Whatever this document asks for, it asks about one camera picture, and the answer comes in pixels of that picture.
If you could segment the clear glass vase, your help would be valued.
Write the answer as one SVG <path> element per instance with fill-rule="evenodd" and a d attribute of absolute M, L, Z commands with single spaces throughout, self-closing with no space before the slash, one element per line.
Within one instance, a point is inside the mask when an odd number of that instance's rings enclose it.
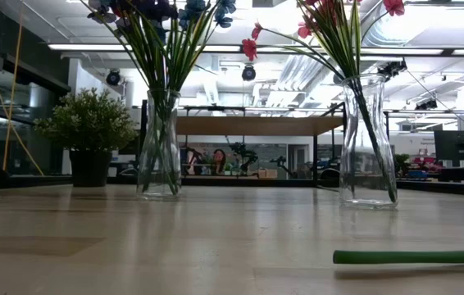
<path fill-rule="evenodd" d="M 176 123 L 180 95 L 170 89 L 148 91 L 146 134 L 139 155 L 137 195 L 172 199 L 181 192 L 181 161 Z"/>
<path fill-rule="evenodd" d="M 385 77 L 343 82 L 345 119 L 339 193 L 347 207 L 389 209 L 398 204 L 393 151 L 383 111 Z"/>

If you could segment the large red flower bunch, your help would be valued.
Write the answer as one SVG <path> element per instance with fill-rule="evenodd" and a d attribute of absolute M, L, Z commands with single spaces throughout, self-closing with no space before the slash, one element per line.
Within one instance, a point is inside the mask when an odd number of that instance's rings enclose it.
<path fill-rule="evenodd" d="M 346 207 L 392 209 L 398 205 L 393 151 L 386 134 L 383 100 L 386 78 L 364 74 L 361 0 L 346 10 L 343 0 L 296 0 L 304 31 L 290 47 L 322 64 L 341 81 L 344 132 L 339 197 Z"/>

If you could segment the purple artificial flower bunch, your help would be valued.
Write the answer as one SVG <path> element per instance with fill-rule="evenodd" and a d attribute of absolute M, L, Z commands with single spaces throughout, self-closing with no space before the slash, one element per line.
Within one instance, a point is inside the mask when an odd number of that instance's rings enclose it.
<path fill-rule="evenodd" d="M 139 71 L 148 91 L 163 85 L 166 62 L 166 33 L 161 19 L 161 0 L 80 0 L 88 9 L 87 17 L 104 25 L 120 45 L 130 45 L 126 51 Z"/>

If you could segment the person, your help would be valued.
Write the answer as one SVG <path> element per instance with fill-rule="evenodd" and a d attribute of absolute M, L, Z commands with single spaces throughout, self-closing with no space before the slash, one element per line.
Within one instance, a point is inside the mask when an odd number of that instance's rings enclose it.
<path fill-rule="evenodd" d="M 216 149 L 212 156 L 212 174 L 213 175 L 220 175 L 224 169 L 226 164 L 226 154 L 221 149 Z"/>

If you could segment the green potted plant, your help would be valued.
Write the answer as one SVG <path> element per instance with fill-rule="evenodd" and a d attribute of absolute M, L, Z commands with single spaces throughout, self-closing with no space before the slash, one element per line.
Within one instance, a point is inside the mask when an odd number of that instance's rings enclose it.
<path fill-rule="evenodd" d="M 112 153 L 137 137 L 124 101 L 96 88 L 60 98 L 50 117 L 35 121 L 35 130 L 69 151 L 72 184 L 78 188 L 104 187 Z"/>

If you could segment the long ceiling light strip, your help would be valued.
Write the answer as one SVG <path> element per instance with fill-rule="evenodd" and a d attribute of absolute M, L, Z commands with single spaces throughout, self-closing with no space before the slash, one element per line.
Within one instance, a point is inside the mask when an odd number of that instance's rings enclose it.
<path fill-rule="evenodd" d="M 61 52 L 126 52 L 131 51 L 130 45 L 110 43 L 50 43 L 49 48 Z M 258 45 L 257 51 L 262 54 L 284 54 L 293 52 L 318 52 L 325 54 L 320 47 L 306 48 L 297 45 Z M 208 53 L 243 53 L 243 45 L 207 45 L 203 52 Z M 464 48 L 362 48 L 363 56 L 391 56 L 391 57 L 464 57 Z"/>

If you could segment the black computer monitor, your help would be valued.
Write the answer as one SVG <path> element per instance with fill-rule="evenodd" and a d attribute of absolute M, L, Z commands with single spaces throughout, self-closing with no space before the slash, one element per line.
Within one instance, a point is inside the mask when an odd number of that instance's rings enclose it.
<path fill-rule="evenodd" d="M 464 131 L 437 130 L 434 144 L 439 160 L 464 161 Z"/>

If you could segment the wooden shelf with black frame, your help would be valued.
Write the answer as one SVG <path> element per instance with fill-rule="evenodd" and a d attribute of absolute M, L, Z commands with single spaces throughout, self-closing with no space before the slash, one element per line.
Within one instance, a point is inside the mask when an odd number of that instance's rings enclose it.
<path fill-rule="evenodd" d="M 143 102 L 141 111 L 140 153 L 146 134 L 147 101 Z M 317 143 L 317 137 L 334 130 L 341 125 L 348 124 L 347 118 L 337 118 L 334 113 L 343 102 L 334 105 L 320 116 L 303 118 L 293 117 L 255 117 L 255 116 L 193 116 L 177 117 L 176 132 L 183 135 L 203 136 L 269 136 L 269 137 L 312 137 Z"/>

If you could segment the silver ventilation duct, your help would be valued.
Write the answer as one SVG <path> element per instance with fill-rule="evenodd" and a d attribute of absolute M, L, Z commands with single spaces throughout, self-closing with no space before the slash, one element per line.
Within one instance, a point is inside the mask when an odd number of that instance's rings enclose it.
<path fill-rule="evenodd" d="M 325 0 L 322 5 L 326 14 L 325 50 L 334 63 L 335 85 L 362 73 L 362 48 L 402 45 L 412 35 L 401 28 L 407 12 L 406 0 L 377 0 L 373 14 L 365 20 L 359 16 L 360 4 L 365 0 L 349 0 L 349 8 L 343 1 Z"/>

